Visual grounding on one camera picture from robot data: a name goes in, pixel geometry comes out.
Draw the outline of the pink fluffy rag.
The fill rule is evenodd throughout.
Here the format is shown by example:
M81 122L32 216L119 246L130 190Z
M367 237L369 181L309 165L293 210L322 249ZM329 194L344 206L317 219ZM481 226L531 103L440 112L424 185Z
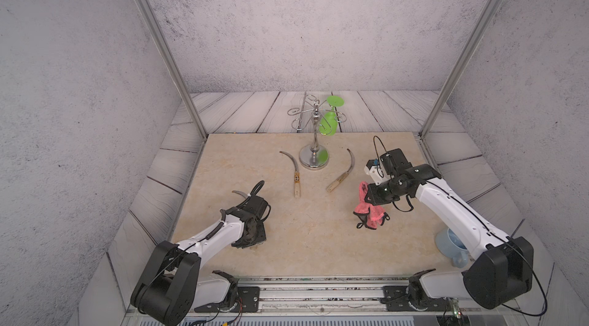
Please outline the pink fluffy rag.
M354 215L358 213L369 213L370 214L370 230L377 230L379 226L383 226L386 221L390 220L391 217L386 211L380 206L374 206L371 203L367 203L365 199L368 196L368 183L362 182L359 186L359 203L354 209Z

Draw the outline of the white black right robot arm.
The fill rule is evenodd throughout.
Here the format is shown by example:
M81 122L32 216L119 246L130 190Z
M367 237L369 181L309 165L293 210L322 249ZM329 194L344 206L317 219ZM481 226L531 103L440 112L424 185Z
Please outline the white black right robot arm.
M534 248L513 238L462 200L432 166L386 166L369 160L364 172L372 183L363 200L371 206L415 198L431 209L466 247L474 263L462 272L423 270L412 275L407 301L425 311L438 298L470 299L484 309L506 306L539 283Z

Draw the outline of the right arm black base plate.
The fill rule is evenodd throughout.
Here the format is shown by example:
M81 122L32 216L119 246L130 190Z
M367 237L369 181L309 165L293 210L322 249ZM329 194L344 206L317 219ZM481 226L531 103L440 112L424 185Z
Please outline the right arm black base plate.
M412 285L389 285L382 290L380 303L388 312L448 312L451 309L446 298L430 298Z

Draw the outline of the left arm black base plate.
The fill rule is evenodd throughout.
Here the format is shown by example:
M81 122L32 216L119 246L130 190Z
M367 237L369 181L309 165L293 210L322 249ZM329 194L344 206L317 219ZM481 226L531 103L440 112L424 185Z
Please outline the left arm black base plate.
M259 311L260 287L238 286L229 291L229 294L221 302L213 302L201 305L193 309L195 313L256 313Z

